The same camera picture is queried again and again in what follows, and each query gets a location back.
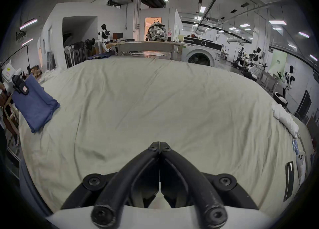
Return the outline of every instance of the green sign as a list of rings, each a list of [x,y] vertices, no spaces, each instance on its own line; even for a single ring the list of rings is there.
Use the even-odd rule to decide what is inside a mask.
[[[280,72],[281,75],[283,75],[285,71],[286,59],[287,59],[286,52],[274,49],[272,61],[269,67],[269,72],[276,76],[278,76],[277,72]]]

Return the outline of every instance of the humanoid robot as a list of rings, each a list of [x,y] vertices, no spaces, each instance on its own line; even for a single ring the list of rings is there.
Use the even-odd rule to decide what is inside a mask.
[[[99,43],[99,51],[100,53],[102,52],[102,50],[100,49],[100,44],[101,44],[106,52],[110,52],[112,49],[106,48],[106,44],[110,42],[110,32],[106,29],[105,24],[102,24],[101,28],[102,28],[102,31],[98,33],[99,39],[96,40],[96,42]]]
[[[278,73],[278,75],[281,78],[282,83],[283,83],[283,98],[286,98],[286,89],[287,88],[291,89],[292,82],[295,81],[295,77],[293,76],[293,66],[290,65],[289,72],[286,71],[283,76],[281,75],[280,72],[277,72],[277,73]]]

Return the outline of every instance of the washing machine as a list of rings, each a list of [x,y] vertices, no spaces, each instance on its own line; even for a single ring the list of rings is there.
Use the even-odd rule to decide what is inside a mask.
[[[197,39],[184,37],[184,43],[181,52],[181,61],[217,67],[221,55],[220,44],[213,43],[206,39]]]

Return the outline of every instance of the bed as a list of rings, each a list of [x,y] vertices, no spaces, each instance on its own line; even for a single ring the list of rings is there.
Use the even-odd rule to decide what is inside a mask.
[[[293,161],[297,171],[293,137],[273,117],[273,98],[241,75],[119,56],[85,61],[42,86],[61,107],[35,134],[20,115],[19,131],[31,179],[53,212],[86,175],[117,172],[154,141],[201,172],[232,174],[271,217],[298,191],[295,173],[292,197],[283,202],[285,164]]]

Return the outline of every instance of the washing machine door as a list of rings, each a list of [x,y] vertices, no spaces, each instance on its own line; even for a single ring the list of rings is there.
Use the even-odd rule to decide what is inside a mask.
[[[210,53],[206,50],[203,50],[203,49],[196,49],[196,50],[190,51],[186,55],[186,61],[189,63],[214,67],[215,61],[214,61],[212,53]]]

